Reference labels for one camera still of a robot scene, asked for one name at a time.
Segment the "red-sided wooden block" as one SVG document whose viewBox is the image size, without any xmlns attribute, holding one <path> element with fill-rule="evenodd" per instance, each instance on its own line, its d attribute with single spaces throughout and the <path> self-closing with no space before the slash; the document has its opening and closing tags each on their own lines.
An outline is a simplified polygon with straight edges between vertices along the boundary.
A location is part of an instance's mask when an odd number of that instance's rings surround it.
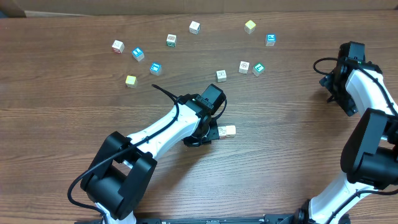
<svg viewBox="0 0 398 224">
<path fill-rule="evenodd" d="M 219 126 L 218 127 L 218 134 L 219 134 L 219 138 L 220 139 L 225 138 L 227 136 L 226 126 Z"/>
</svg>

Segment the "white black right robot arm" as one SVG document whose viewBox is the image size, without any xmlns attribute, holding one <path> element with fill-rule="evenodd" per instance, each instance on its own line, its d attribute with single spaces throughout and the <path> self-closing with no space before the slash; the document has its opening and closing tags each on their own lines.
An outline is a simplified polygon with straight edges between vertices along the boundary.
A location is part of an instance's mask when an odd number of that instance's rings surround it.
<svg viewBox="0 0 398 224">
<path fill-rule="evenodd" d="M 323 73 L 321 86 L 348 115 L 360 120 L 340 158 L 341 172 L 326 189 L 307 200 L 290 223 L 349 223 L 348 211 L 368 195 L 390 196 L 397 185 L 397 104 L 388 92 L 382 70 L 366 61 L 365 45 L 340 45 L 335 68 Z"/>
</svg>

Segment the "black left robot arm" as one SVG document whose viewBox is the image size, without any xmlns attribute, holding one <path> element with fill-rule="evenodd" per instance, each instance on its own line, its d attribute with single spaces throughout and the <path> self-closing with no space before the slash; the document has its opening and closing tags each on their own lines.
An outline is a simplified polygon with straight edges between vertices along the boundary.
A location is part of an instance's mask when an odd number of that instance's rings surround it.
<svg viewBox="0 0 398 224">
<path fill-rule="evenodd" d="M 87 171 L 78 178 L 80 187 L 94 202 L 100 223 L 135 223 L 133 211 L 145 194 L 157 161 L 183 141 L 199 147 L 219 139 L 218 108 L 226 108 L 222 89 L 211 84 L 202 94 L 175 96 L 166 91 L 174 106 L 146 129 L 123 136 L 115 131 L 102 143 Z"/>
</svg>

